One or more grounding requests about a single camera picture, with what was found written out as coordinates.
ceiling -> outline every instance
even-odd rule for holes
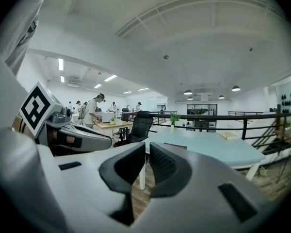
[[[106,92],[120,96],[130,96],[140,92],[142,94],[142,92],[144,92],[138,91],[138,89],[145,87],[120,77],[105,82],[105,79],[113,75],[112,73],[102,72],[93,67],[87,67],[69,61],[64,61],[64,70],[60,71],[58,59],[36,54],[32,54],[31,56],[32,59],[36,61],[36,64],[41,67],[41,70],[49,82],[60,82],[60,76],[64,76],[65,84],[71,87],[93,89],[97,84],[102,84],[102,86],[97,88],[98,92]]]
[[[244,87],[242,92],[263,85],[242,78],[287,21],[273,0],[45,0],[46,7],[93,18],[111,34],[152,55],[164,67],[177,100],[187,99],[185,89],[208,92],[209,100],[218,100],[219,95],[232,98],[236,84]],[[56,69],[53,61],[47,63]],[[86,85],[101,83],[111,74],[97,73],[73,63],[65,66],[69,80]],[[268,72],[262,73],[267,80]],[[51,76],[58,79],[56,71]],[[113,91],[138,88],[120,78],[110,83]]]

table leg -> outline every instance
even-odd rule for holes
[[[257,172],[259,166],[260,166],[260,162],[254,164],[254,165],[249,169],[249,171],[248,171],[248,173],[247,173],[247,175],[246,175],[246,179],[248,179],[248,180],[251,181],[251,180],[253,179],[255,173]]]
[[[139,173],[139,184],[140,190],[144,190],[146,188],[146,162]]]

person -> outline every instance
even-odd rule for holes
[[[92,100],[88,101],[85,109],[85,117],[83,123],[87,128],[94,129],[94,124],[96,120],[101,121],[101,117],[95,113],[97,103],[105,102],[105,95],[99,93],[97,97],[93,98]]]
[[[80,100],[78,100],[78,101],[76,102],[76,104],[78,105],[78,112],[80,112],[80,108],[81,108],[81,101],[80,101]]]
[[[0,26],[0,55],[16,76],[38,27],[43,0],[19,0]]]
[[[135,108],[135,112],[139,112],[139,111],[141,111],[141,109],[140,109],[140,105],[141,105],[141,103],[138,102],[137,105],[136,105],[136,108]]]
[[[116,105],[115,105],[115,102],[113,102],[112,104],[111,104],[111,107],[109,108],[109,110],[111,111],[111,112],[116,112]]]

wooden floor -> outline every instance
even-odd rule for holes
[[[252,182],[256,184],[262,192],[264,192],[270,201],[277,200],[291,189],[291,158],[279,180],[278,175],[283,169],[284,161],[266,166],[265,169],[260,168],[253,178]],[[247,171],[240,171],[246,176]],[[151,165],[146,162],[145,165],[145,189],[139,188],[139,178],[134,182],[132,187],[132,205],[135,219],[144,211],[150,202],[150,191],[154,187],[155,180]]]

ceiling light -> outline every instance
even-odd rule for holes
[[[232,91],[240,91],[240,87],[238,85],[235,85],[233,88],[232,88]]]
[[[193,94],[191,90],[186,90],[186,91],[184,92],[184,95],[191,95],[191,94]]]
[[[111,77],[107,78],[107,79],[105,80],[105,82],[108,82],[108,81],[110,81],[110,80],[112,80],[112,79],[114,79],[114,78],[116,78],[116,77],[117,77],[116,75],[112,75]]]
[[[60,71],[64,70],[64,60],[63,59],[58,59],[58,68]]]

